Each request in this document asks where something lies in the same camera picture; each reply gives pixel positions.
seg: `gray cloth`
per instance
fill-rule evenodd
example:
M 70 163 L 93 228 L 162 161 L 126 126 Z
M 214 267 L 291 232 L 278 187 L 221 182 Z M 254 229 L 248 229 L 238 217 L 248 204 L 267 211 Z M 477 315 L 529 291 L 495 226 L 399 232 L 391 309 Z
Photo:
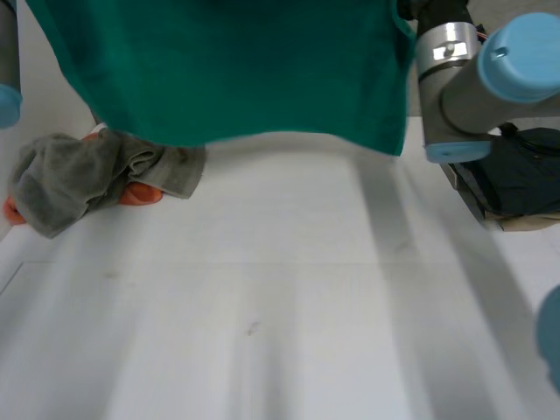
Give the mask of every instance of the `gray cloth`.
M 165 148 L 109 129 L 87 141 L 55 134 L 21 150 L 10 195 L 25 220 L 53 238 L 85 214 L 117 204 L 131 181 L 189 198 L 205 161 L 203 148 Z

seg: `black object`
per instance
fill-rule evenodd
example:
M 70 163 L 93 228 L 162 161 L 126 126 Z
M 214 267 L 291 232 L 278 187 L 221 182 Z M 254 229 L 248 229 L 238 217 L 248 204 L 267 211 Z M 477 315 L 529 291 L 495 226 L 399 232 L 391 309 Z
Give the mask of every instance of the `black object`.
M 487 211 L 502 216 L 560 212 L 560 131 L 500 127 L 490 156 L 451 168 Z
M 473 19 L 466 8 L 468 0 L 430 0 L 418 12 L 417 37 L 420 39 L 427 31 L 450 22 L 467 22 Z

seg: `green cloth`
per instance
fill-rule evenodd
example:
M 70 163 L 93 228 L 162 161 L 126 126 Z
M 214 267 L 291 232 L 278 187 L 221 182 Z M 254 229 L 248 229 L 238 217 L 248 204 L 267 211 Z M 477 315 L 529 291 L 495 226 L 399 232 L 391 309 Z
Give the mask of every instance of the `green cloth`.
M 194 146 L 330 133 L 399 154 L 413 34 L 396 0 L 27 0 L 109 127 Z

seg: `white surface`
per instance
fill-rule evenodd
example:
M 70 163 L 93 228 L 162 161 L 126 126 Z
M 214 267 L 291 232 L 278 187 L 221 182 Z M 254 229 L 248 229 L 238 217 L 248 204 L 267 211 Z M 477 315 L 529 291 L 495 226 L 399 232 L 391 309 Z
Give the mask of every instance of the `white surface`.
M 534 316 L 560 230 L 488 233 L 426 162 L 211 147 L 188 201 L 0 242 L 0 418 L 552 420 Z
M 25 0 L 17 1 L 21 88 L 24 102 L 16 127 L 0 130 L 0 201 L 19 149 L 37 137 L 55 132 L 81 137 L 95 125 L 89 108 L 60 72 L 53 49 Z M 0 238 L 10 225 L 0 218 Z

